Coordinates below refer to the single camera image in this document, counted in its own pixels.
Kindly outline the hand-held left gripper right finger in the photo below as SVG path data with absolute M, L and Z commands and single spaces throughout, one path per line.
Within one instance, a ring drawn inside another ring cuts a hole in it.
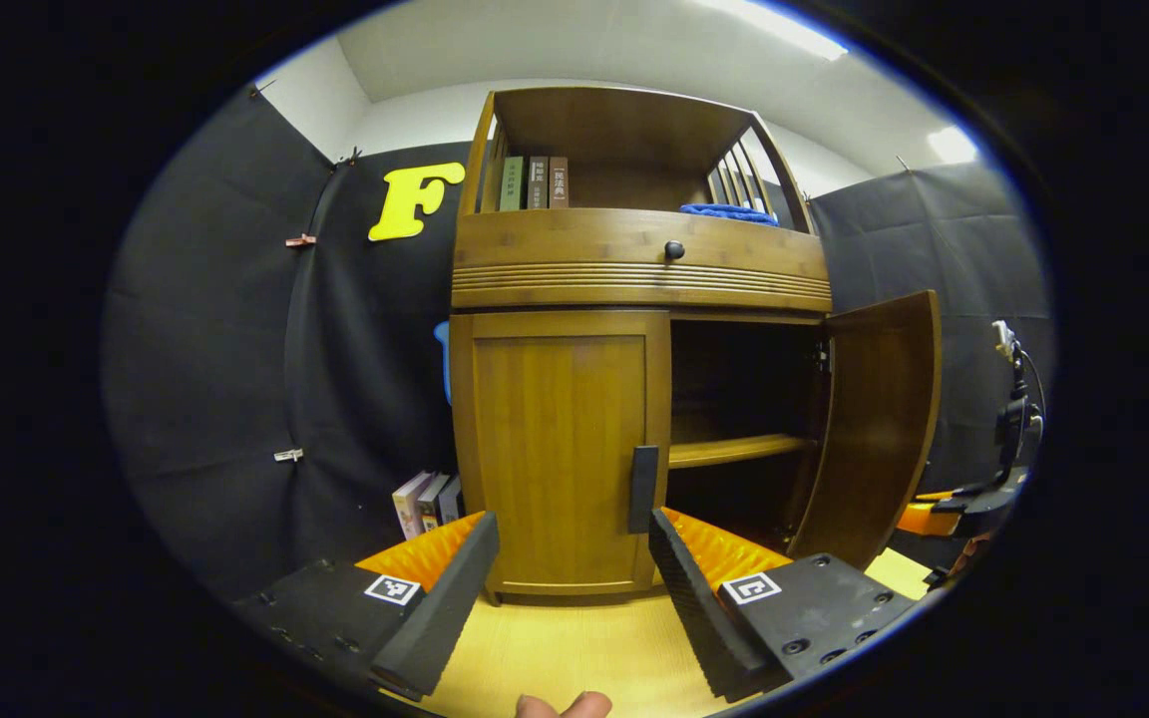
M 913 600 L 828 553 L 791 559 L 674 509 L 651 558 L 716 698 L 802 684 L 876 641 Z

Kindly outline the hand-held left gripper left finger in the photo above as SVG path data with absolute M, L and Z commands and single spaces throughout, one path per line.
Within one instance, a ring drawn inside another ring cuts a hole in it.
M 356 562 L 315 559 L 236 601 L 278 649 L 346 690 L 432 695 L 498 557 L 479 511 Z

